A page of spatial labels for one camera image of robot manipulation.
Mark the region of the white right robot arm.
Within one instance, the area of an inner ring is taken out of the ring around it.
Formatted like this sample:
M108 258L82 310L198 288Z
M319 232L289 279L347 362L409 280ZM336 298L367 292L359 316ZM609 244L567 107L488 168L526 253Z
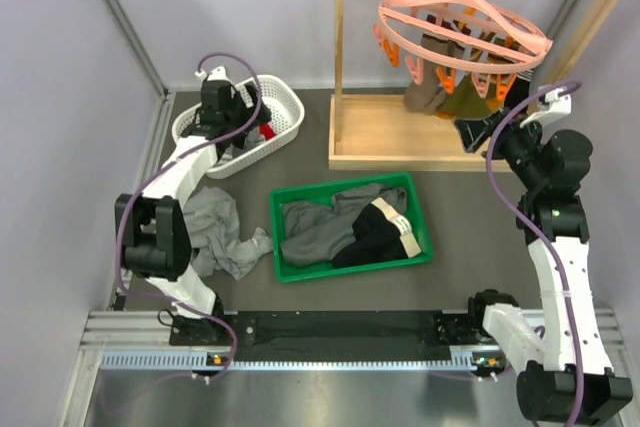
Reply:
M525 188L519 203L507 207L536 270L544 324L536 331L512 296L485 290L469 300L467 331L502 349L527 420L601 426L631 402L633 388L605 351L589 282L590 232L578 191L593 146L574 130L545 138L539 121L516 119L499 131L502 118L455 126L466 152L485 147L485 160L506 161Z

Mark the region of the beige sock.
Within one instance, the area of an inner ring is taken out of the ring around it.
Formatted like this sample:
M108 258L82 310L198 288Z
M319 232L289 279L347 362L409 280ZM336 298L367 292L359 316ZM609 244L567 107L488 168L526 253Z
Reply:
M427 50L456 58L462 58L465 48L450 39L423 34L421 46ZM422 112L428 115L435 114L445 103L448 94L441 86L436 74L438 65L422 59L423 80L420 84L412 82L406 89L403 103L412 112Z

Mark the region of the olive green socks pair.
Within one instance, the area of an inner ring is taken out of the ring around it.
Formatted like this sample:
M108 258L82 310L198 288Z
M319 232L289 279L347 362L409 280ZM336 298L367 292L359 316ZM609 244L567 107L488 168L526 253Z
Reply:
M442 119L482 120L499 111L504 101L496 98L495 85L491 84L485 98L479 96L471 76L465 73L454 90L437 108L435 115Z

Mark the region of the red sock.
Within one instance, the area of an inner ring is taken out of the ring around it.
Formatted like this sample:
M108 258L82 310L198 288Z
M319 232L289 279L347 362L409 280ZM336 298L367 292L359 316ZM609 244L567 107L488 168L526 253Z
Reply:
M266 141L273 139L277 133L273 130L269 123L263 123L259 126L260 135L264 137Z

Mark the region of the pink round clip hanger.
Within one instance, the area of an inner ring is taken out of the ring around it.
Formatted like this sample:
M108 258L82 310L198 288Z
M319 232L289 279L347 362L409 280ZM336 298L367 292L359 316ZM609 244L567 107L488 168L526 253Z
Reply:
M499 100L505 99L516 74L540 65L552 47L552 40L531 21L487 0L382 0L373 31L381 50L388 39L400 54L436 63L445 91L451 93L458 75L468 73L480 97L494 84ZM423 48L423 34L462 45L463 57Z

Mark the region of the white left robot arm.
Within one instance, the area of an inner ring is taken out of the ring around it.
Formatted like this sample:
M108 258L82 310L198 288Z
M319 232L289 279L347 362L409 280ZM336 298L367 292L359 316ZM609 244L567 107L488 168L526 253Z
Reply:
M172 156L133 194L115 203L117 270L153 285L177 317L205 343L231 330L217 294L191 265L192 246L183 208L226 148L270 121L257 78L239 86L226 77L205 78L200 106L183 129Z

